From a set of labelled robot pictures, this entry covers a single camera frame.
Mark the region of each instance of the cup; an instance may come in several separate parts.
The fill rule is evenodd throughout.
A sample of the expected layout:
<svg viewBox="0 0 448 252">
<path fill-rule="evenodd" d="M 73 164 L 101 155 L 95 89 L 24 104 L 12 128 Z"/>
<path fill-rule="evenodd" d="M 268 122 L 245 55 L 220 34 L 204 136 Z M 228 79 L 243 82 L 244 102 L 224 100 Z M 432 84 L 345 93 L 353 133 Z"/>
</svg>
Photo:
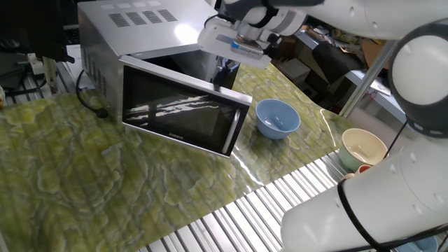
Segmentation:
<svg viewBox="0 0 448 252">
<path fill-rule="evenodd" d="M 367 170 L 368 170 L 369 168 L 371 168 L 371 167 L 372 167 L 372 165 L 369 165 L 369 164 L 363 164 L 363 165 L 361 165 L 361 166 L 358 168 L 358 170 L 356 170 L 355 174 L 356 174 L 356 175 L 361 174 L 361 173 L 367 171 Z"/>
</svg>

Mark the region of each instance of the microwave vent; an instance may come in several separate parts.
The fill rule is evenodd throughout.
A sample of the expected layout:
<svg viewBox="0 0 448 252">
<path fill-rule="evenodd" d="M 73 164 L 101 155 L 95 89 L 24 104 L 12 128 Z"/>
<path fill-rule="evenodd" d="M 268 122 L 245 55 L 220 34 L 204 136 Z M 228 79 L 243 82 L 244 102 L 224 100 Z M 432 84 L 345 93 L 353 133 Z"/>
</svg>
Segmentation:
<svg viewBox="0 0 448 252">
<path fill-rule="evenodd" d="M 150 22 L 152 22 L 153 24 L 157 24 L 157 23 L 162 22 L 162 21 L 160 20 L 160 18 L 159 18 L 153 11 L 151 11 L 151 10 L 147 10 L 147 11 L 144 11 L 144 12 L 142 12 L 142 13 L 143 13 L 143 15 L 145 15 L 145 17 L 148 18 L 148 20 L 149 20 Z"/>
<path fill-rule="evenodd" d="M 90 61 L 90 54 L 87 54 L 87 70 L 89 74 L 92 73 L 92 62 Z"/>
<path fill-rule="evenodd" d="M 97 66 L 95 65 L 95 62 L 92 62 L 92 76 L 93 81 L 97 82 Z"/>
<path fill-rule="evenodd" d="M 109 14 L 109 17 L 117 27 L 129 26 L 129 23 L 126 21 L 126 19 L 119 13 Z"/>
<path fill-rule="evenodd" d="M 85 48 L 83 48 L 83 56 L 84 56 L 84 67 L 87 69 L 87 52 Z"/>
<path fill-rule="evenodd" d="M 103 87 L 103 95 L 104 95 L 104 97 L 107 97 L 107 82 L 106 82 L 106 78 L 104 76 L 103 76 L 102 87 Z"/>
<path fill-rule="evenodd" d="M 140 17 L 140 15 L 136 12 L 126 13 L 128 18 L 135 24 L 135 25 L 146 25 L 145 20 Z"/>
<path fill-rule="evenodd" d="M 158 13 L 168 22 L 177 21 L 177 19 L 168 10 L 158 10 Z"/>
</svg>

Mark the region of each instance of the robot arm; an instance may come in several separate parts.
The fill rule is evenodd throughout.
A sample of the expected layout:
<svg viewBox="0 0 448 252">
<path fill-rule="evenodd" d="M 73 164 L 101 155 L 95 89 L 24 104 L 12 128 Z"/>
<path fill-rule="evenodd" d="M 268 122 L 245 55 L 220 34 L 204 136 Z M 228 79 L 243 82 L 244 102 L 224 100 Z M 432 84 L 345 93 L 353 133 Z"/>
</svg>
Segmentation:
<svg viewBox="0 0 448 252">
<path fill-rule="evenodd" d="M 448 17 L 445 0 L 225 0 L 225 7 L 236 22 L 208 21 L 198 38 L 201 50 L 256 67 L 269 64 L 264 50 L 279 43 L 270 35 L 294 34 L 307 15 L 375 39 L 401 39 Z"/>
<path fill-rule="evenodd" d="M 423 134 L 401 153 L 344 184 L 359 222 L 379 243 L 448 223 L 448 1 L 225 0 L 235 22 L 212 18 L 202 50 L 265 67 L 279 34 L 294 34 L 307 15 L 360 36 L 399 39 L 389 85 L 409 126 Z M 336 187 L 292 208 L 282 220 L 285 252 L 344 251 L 368 243 L 341 207 Z"/>
</svg>

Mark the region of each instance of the microwave door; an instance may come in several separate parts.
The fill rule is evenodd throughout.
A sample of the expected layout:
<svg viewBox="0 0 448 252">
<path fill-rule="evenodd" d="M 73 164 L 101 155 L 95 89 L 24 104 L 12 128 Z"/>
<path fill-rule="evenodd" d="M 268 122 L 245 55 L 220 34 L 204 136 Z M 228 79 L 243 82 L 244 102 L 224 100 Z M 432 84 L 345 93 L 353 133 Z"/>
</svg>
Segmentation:
<svg viewBox="0 0 448 252">
<path fill-rule="evenodd" d="M 251 97 L 122 56 L 121 123 L 229 157 Z"/>
</svg>

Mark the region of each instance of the microwave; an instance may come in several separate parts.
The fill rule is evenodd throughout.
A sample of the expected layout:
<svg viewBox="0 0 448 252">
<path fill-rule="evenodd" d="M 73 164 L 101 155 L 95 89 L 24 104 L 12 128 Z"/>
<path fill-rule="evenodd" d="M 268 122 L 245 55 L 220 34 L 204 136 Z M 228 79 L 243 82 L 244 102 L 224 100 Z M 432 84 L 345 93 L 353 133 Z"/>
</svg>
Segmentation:
<svg viewBox="0 0 448 252">
<path fill-rule="evenodd" d="M 225 59 L 199 50 L 197 37 L 214 14 L 204 0 L 79 3 L 83 69 L 109 115 L 229 157 L 252 98 L 230 89 L 237 68 L 225 87 L 211 83 L 225 79 Z"/>
</svg>

